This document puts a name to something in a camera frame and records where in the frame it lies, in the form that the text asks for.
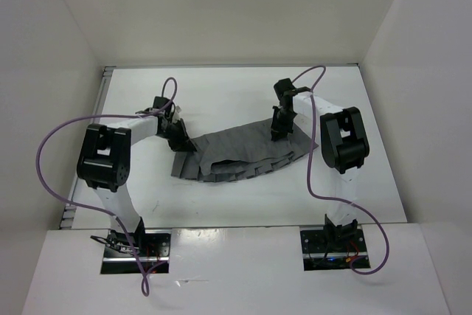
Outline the grey pleated skirt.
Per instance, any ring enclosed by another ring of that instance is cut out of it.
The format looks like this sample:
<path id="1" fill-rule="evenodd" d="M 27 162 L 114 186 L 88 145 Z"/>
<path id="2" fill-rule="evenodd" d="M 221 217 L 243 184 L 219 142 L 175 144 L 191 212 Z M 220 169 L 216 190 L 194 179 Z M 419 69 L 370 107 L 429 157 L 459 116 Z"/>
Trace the grey pleated skirt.
<path id="1" fill-rule="evenodd" d="M 271 119 L 251 122 L 192 139 L 196 150 L 177 152 L 170 175 L 178 179 L 221 183 L 252 179 L 280 170 L 306 156 L 311 138 L 297 125 L 277 141 Z"/>

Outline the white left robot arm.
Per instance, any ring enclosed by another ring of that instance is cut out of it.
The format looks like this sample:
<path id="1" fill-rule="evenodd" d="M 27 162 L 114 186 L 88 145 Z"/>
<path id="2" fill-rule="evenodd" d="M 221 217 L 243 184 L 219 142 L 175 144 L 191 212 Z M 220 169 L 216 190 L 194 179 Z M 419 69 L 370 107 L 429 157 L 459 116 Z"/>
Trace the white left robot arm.
<path id="1" fill-rule="evenodd" d="M 140 255 L 147 238 L 142 217 L 135 210 L 127 187 L 131 148 L 148 137 L 167 140 L 173 152 L 195 152 L 183 119 L 169 98 L 158 96 L 136 119 L 116 125 L 90 124 L 77 162 L 78 177 L 93 189 L 105 210 L 112 213 L 110 243 L 120 243 L 129 255 Z"/>

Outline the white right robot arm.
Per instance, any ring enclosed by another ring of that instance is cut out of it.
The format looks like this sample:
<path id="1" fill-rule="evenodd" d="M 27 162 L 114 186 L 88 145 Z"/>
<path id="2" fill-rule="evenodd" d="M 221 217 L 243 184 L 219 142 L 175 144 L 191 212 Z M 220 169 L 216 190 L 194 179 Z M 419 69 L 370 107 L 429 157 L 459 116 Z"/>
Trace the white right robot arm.
<path id="1" fill-rule="evenodd" d="M 273 141 L 294 132 L 294 118 L 301 114 L 317 130 L 324 163 L 336 181 L 335 202 L 324 217 L 323 241 L 332 250 L 341 250 L 354 237 L 358 222 L 353 202 L 358 173 L 369 155 L 369 143 L 361 112 L 342 108 L 311 94 L 306 86 L 297 88 L 290 79 L 274 84 L 279 105 L 274 107 L 271 124 Z"/>

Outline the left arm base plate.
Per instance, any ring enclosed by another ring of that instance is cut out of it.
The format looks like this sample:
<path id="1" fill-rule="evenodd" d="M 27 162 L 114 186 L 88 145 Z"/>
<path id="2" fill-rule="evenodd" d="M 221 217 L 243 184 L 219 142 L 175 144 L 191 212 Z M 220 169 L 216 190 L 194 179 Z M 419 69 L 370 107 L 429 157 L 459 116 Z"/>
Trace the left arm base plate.
<path id="1" fill-rule="evenodd" d="M 104 245 L 101 274 L 139 274 L 140 270 L 124 235 L 112 231 L 106 237 L 92 235 L 91 239 Z M 139 261 L 148 274 L 167 274 L 170 267 L 170 229 L 148 229 L 143 244 L 134 245 Z"/>

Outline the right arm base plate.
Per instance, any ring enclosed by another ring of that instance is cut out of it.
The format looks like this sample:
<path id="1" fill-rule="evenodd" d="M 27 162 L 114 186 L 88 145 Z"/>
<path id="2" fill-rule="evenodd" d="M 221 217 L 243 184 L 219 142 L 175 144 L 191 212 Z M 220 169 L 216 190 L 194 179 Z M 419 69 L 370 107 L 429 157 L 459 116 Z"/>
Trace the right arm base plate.
<path id="1" fill-rule="evenodd" d="M 299 231 L 304 271 L 369 269 L 370 262 L 364 233 L 357 228 L 346 241 L 330 242 L 321 226 L 301 228 Z"/>

